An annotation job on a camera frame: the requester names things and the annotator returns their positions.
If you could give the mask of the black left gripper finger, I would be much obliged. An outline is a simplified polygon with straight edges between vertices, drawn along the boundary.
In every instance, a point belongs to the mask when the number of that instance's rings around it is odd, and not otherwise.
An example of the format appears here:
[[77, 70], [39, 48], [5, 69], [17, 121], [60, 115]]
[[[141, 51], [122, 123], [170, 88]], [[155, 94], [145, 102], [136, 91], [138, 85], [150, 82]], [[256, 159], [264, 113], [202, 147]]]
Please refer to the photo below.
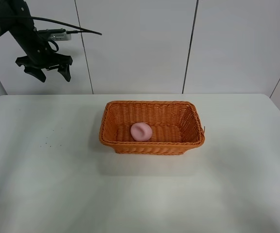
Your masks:
[[70, 75], [70, 65], [60, 65], [58, 70], [57, 70], [67, 82], [70, 82], [71, 80], [71, 75]]
[[33, 68], [33, 67], [25, 67], [24, 68], [24, 72], [26, 74], [29, 74], [29, 75], [37, 78], [42, 83], [44, 83], [45, 80], [46, 80], [46, 76], [45, 76], [45, 74], [43, 73], [43, 71], [41, 69]]

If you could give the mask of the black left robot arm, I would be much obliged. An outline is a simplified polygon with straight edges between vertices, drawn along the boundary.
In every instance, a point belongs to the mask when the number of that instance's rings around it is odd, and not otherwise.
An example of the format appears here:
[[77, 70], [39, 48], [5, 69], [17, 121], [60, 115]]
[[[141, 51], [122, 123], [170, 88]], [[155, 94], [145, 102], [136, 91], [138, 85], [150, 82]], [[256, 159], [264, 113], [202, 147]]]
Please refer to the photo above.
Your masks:
[[67, 82], [71, 80], [72, 57], [53, 50], [48, 40], [39, 34], [25, 1], [0, 0], [0, 37], [6, 32], [26, 54], [16, 59], [16, 64], [23, 66], [25, 73], [45, 82], [43, 69], [57, 69]]

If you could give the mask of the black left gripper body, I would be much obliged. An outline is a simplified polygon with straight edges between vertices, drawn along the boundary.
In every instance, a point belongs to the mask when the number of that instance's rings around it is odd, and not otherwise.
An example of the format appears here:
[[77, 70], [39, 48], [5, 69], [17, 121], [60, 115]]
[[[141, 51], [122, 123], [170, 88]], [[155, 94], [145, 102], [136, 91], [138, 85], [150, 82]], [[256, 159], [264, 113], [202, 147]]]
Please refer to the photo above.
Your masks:
[[24, 66], [25, 70], [70, 69], [72, 57], [59, 54], [59, 47], [52, 37], [53, 34], [65, 33], [65, 29], [38, 31], [32, 19], [17, 19], [9, 32], [26, 53], [26, 56], [16, 59], [18, 66]]

